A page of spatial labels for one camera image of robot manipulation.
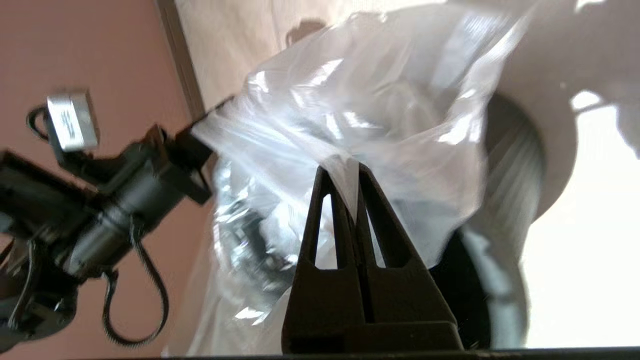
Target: white plastic bag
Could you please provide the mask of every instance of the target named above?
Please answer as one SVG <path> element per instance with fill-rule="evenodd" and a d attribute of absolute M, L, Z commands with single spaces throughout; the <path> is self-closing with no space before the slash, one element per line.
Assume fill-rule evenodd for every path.
<path fill-rule="evenodd" d="M 168 353 L 279 351 L 318 165 L 354 216 L 365 163 L 425 264 L 436 265 L 482 198 L 485 105 L 524 31 L 521 14 L 456 4 L 358 13 L 263 63 L 196 125 L 222 158 L 214 246 L 211 262 L 196 264 L 210 268 L 206 280 L 189 294 L 205 286 L 193 339 L 170 342 Z M 330 267 L 325 213 L 318 258 Z"/>

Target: clear plastic bag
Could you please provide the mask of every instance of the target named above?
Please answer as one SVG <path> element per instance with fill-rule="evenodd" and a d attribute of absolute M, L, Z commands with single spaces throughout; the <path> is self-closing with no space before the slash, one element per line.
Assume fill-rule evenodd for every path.
<path fill-rule="evenodd" d="M 241 94 L 194 127 L 221 156 L 213 251 L 195 265 L 208 274 L 189 287 L 190 297 L 204 293 L 201 310 L 176 330 L 191 326 L 193 337 L 170 341 L 167 353 L 280 351 L 318 165 L 354 216 L 365 163 L 425 264 L 436 265 L 481 201 L 485 105 L 525 20 L 459 4 L 358 13 L 252 72 Z M 328 208 L 317 265 L 331 268 Z"/>

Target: robotic arm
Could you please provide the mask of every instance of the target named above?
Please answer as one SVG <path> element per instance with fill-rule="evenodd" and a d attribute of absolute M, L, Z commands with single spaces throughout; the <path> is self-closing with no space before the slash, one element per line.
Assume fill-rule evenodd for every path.
<path fill-rule="evenodd" d="M 211 196 L 200 173 L 211 151 L 191 137 L 190 127 L 171 138 L 154 126 L 117 157 L 93 158 L 85 152 L 98 142 L 86 94 L 49 97 L 29 113 L 27 125 L 49 142 L 60 167 L 88 186 L 0 152 L 0 231 L 13 238 L 0 254 L 0 352 L 67 326 L 78 286 L 96 277 L 108 280 L 107 335 L 128 346 L 153 340 L 167 319 L 168 296 L 141 240 L 185 196 L 199 204 Z M 163 300 L 159 327 L 141 340 L 121 337 L 109 319 L 114 267 L 131 249 Z"/>

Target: plastic bag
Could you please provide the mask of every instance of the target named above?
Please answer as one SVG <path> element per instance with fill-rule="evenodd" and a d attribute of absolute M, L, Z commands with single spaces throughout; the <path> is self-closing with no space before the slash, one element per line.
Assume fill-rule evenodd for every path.
<path fill-rule="evenodd" d="M 485 105 L 524 31 L 520 15 L 456 4 L 353 15 L 263 63 L 196 125 L 194 135 L 221 156 L 213 251 L 209 264 L 196 264 L 208 274 L 190 286 L 205 289 L 193 337 L 167 353 L 280 351 L 318 165 L 354 216 L 365 163 L 425 264 L 436 265 L 481 201 Z M 335 263 L 328 208 L 321 268 Z"/>

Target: pink wall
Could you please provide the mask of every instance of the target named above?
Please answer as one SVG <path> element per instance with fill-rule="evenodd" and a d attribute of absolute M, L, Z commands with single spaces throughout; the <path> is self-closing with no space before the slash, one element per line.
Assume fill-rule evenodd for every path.
<path fill-rule="evenodd" d="M 50 148 L 29 132 L 24 117 L 57 89 L 90 89 L 101 131 L 100 154 L 120 152 L 153 123 L 175 132 L 189 121 L 152 0 L 4 0 L 0 49 L 1 147 L 51 170 L 57 171 Z M 106 339 L 100 322 L 105 284 L 96 280 L 82 287 L 78 314 L 69 327 L 50 338 L 18 345 L 2 359 L 159 355 L 203 238 L 206 217 L 205 208 L 185 200 L 145 240 L 172 300 L 168 328 L 153 344 L 127 350 Z M 120 265 L 112 314 L 117 329 L 132 337 L 146 335 L 159 319 L 156 291 L 131 254 Z"/>

